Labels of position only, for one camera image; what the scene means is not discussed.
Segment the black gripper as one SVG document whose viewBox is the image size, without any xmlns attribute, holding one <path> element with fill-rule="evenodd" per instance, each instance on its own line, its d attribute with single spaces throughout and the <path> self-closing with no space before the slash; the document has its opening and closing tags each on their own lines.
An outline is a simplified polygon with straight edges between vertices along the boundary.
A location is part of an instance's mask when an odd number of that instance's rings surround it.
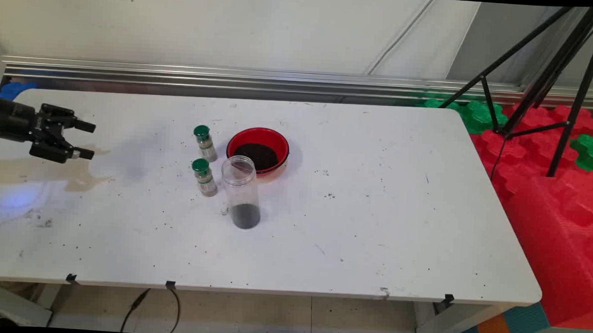
<svg viewBox="0 0 593 333">
<path fill-rule="evenodd" d="M 42 128 L 62 126 L 94 133 L 96 125 L 75 116 L 72 109 L 43 103 L 34 107 L 0 98 L 0 139 L 19 143 L 32 142 L 29 154 L 50 162 L 65 164 L 68 160 L 91 160 L 95 151 L 73 147 L 64 138 L 45 138 Z"/>
</svg>

